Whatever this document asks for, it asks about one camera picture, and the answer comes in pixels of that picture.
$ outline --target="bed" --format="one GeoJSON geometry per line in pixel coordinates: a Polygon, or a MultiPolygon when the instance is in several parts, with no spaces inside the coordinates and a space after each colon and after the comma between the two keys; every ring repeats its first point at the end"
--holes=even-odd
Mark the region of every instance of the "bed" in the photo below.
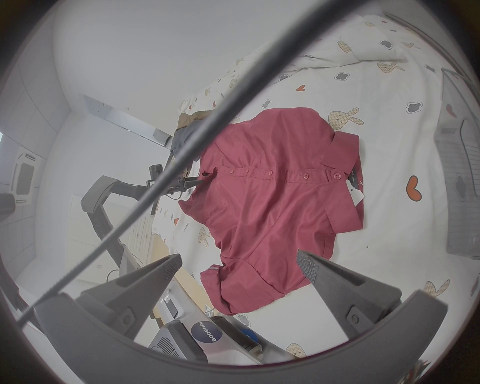
{"type": "MultiPolygon", "coordinates": [[[[232,123],[250,120],[267,108],[308,107],[334,129],[360,137],[364,229],[339,234],[331,260],[400,288],[403,300],[424,289],[448,304],[441,328],[421,357],[422,366],[427,366],[454,340],[479,291],[480,262],[446,251],[447,194],[434,141],[442,108],[442,68],[456,69],[410,28],[376,15],[360,19],[347,18],[314,42],[232,123]],[[363,24],[366,33],[345,33],[352,23],[363,24]],[[337,45],[335,53],[325,48],[327,42],[337,45]],[[374,44],[384,49],[384,58],[372,56],[377,51],[374,44]],[[338,53],[353,53],[354,58],[339,58],[338,53]]],[[[238,59],[208,87],[184,100],[180,113],[215,109],[267,47],[238,59]]],[[[480,116],[468,88],[464,93],[480,116]]],[[[196,162],[190,176],[198,172],[196,162]]],[[[180,198],[186,200],[191,193],[192,189],[180,198]]],[[[184,268],[199,283],[200,273],[220,262],[220,249],[208,228],[185,215],[170,197],[160,198],[152,228],[171,253],[182,255],[184,268]]],[[[347,341],[312,286],[236,317],[297,356],[347,341]]]]}

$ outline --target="button-up shirt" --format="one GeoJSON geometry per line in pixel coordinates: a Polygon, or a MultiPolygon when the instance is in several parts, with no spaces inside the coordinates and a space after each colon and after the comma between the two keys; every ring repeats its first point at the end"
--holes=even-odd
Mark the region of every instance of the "button-up shirt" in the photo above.
{"type": "Polygon", "coordinates": [[[251,312],[309,283],[297,250],[329,259],[337,233],[363,227],[353,169],[362,190],[358,136],[310,108],[268,109],[216,137],[201,155],[203,183],[180,207],[221,250],[223,265],[201,273],[217,310],[251,312]]]}

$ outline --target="white cabinet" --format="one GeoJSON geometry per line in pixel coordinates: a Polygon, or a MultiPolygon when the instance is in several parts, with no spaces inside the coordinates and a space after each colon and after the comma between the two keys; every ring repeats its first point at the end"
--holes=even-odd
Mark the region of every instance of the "white cabinet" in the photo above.
{"type": "MultiPolygon", "coordinates": [[[[75,267],[100,243],[100,239],[93,229],[92,222],[88,218],[87,213],[82,210],[80,205],[81,199],[81,196],[72,195],[67,233],[68,270],[75,267]]],[[[128,208],[108,202],[105,202],[103,207],[113,227],[115,227],[129,211],[128,208]]],[[[152,216],[142,216],[120,236],[120,241],[127,245],[130,252],[137,256],[143,265],[147,264],[152,234],[152,222],[152,216]]],[[[90,264],[78,278],[101,284],[106,281],[108,273],[115,269],[118,269],[118,266],[109,253],[105,251],[90,264]]],[[[109,280],[117,275],[117,273],[112,273],[109,280]]]]}

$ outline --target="white tag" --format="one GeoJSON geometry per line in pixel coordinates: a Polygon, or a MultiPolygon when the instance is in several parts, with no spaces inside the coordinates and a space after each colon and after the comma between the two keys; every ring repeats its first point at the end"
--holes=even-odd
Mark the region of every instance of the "white tag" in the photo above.
{"type": "Polygon", "coordinates": [[[363,193],[360,190],[353,188],[352,183],[348,179],[347,179],[347,187],[348,187],[348,191],[350,192],[350,196],[352,197],[354,205],[357,206],[358,203],[363,200],[363,193]]]}

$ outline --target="ventilation fan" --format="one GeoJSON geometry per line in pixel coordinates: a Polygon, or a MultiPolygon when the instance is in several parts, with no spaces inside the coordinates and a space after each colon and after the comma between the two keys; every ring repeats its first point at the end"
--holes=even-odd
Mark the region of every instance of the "ventilation fan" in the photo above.
{"type": "Polygon", "coordinates": [[[13,166],[10,193],[15,197],[17,206],[32,203],[33,185],[38,168],[39,158],[20,147],[17,152],[16,162],[13,166]]]}

